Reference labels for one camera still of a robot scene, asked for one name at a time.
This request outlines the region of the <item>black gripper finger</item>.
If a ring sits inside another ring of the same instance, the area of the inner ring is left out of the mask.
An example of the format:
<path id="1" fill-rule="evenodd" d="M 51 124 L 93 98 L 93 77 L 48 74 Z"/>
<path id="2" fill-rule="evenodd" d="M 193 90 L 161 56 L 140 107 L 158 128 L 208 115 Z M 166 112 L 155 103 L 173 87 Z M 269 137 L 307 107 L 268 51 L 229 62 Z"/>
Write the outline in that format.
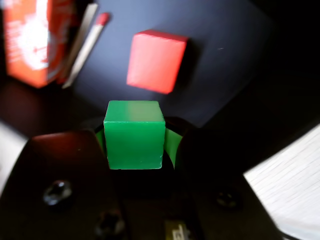
<path id="1" fill-rule="evenodd" d="M 0 198 L 3 240 L 126 240 L 107 160 L 89 130 L 31 138 Z"/>

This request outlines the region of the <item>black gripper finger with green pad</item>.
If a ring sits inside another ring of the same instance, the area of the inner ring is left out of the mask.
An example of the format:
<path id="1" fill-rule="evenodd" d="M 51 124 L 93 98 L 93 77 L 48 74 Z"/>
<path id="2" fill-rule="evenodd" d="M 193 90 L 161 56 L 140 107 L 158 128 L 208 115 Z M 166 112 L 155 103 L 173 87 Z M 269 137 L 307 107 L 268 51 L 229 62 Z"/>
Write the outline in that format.
<path id="1" fill-rule="evenodd" d="M 166 127 L 181 136 L 174 170 L 188 215 L 201 240 L 280 240 L 282 234 L 243 175 L 235 148 L 218 131 L 179 117 Z"/>

